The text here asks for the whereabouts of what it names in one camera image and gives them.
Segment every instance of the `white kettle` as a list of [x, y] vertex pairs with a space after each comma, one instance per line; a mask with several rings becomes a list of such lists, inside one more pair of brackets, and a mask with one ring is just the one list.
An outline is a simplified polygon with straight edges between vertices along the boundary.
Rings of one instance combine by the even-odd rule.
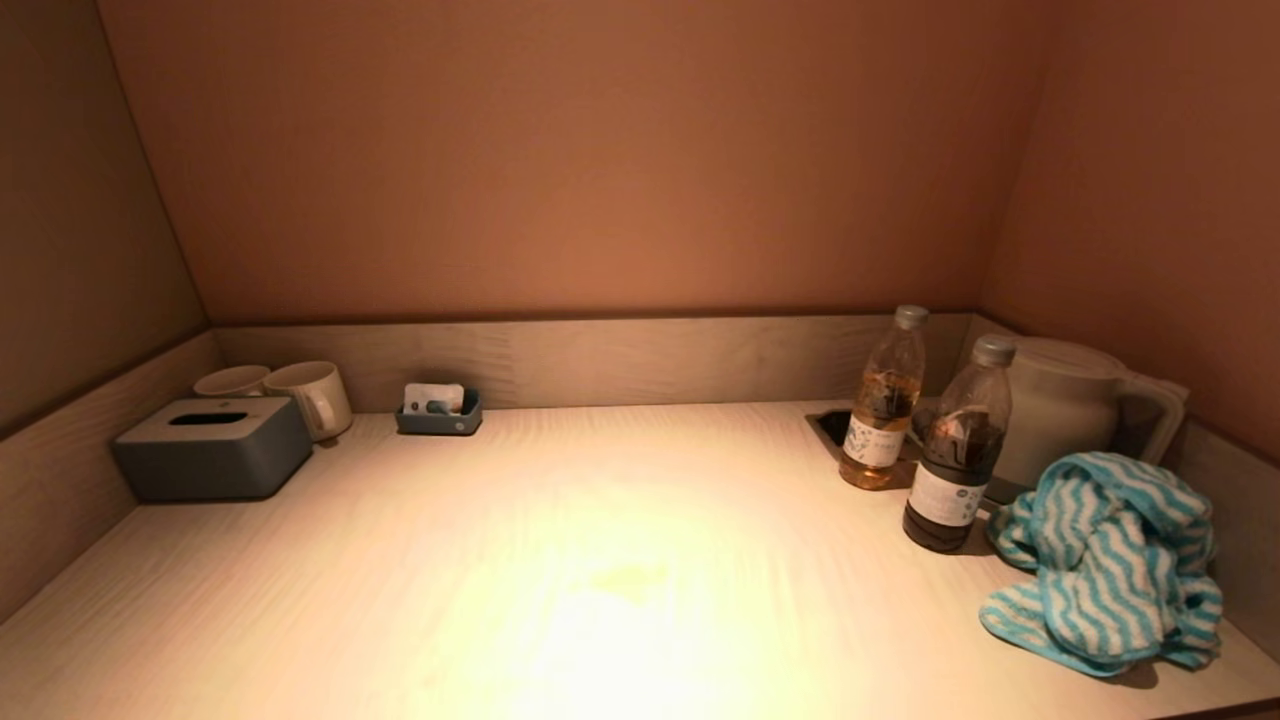
[[1160, 462], [1183, 421], [1187, 388], [1139, 375], [1115, 357], [1059, 340], [1011, 338], [1018, 355], [1009, 368], [1014, 411], [995, 475], [1034, 488], [1055, 460], [1073, 452], [1107, 450], [1124, 396], [1161, 407], [1146, 447], [1137, 457]]

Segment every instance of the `bottle cap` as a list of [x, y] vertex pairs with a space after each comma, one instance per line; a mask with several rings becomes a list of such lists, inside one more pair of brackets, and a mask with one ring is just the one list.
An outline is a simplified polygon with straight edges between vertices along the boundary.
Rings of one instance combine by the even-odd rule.
[[893, 313], [893, 322], [904, 331], [914, 331], [924, 325], [928, 319], [929, 311], [919, 305], [899, 305], [897, 311]]
[[1018, 348], [1009, 340], [997, 334], [984, 334], [973, 345], [973, 361], [992, 368], [1007, 368], [1016, 352]]

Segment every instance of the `cup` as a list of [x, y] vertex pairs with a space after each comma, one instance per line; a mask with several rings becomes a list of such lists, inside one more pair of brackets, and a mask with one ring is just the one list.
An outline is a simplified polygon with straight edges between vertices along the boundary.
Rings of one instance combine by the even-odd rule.
[[200, 378], [192, 389], [200, 397], [261, 397], [266, 395], [262, 380], [270, 374], [266, 365], [237, 365]]
[[311, 441], [342, 434], [351, 427], [351, 404], [338, 366], [325, 360], [298, 363], [271, 373], [262, 380], [268, 395], [298, 401]]

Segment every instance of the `striped towel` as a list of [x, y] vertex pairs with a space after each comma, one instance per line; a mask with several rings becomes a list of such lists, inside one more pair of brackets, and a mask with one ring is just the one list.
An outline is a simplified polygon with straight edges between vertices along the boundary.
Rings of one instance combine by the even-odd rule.
[[978, 618], [996, 637], [1089, 675], [1162, 656], [1217, 656], [1222, 592], [1206, 574], [1212, 507], [1172, 473], [1107, 452], [1051, 465], [1001, 507], [987, 534], [1036, 579], [993, 593]]

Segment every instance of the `gray tray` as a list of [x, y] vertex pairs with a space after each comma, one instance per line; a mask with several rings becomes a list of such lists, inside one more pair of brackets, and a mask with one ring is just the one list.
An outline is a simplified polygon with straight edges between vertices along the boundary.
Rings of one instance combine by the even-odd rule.
[[466, 388], [461, 415], [406, 415], [404, 406], [396, 410], [396, 425], [402, 436], [472, 436], [484, 420], [480, 392]]

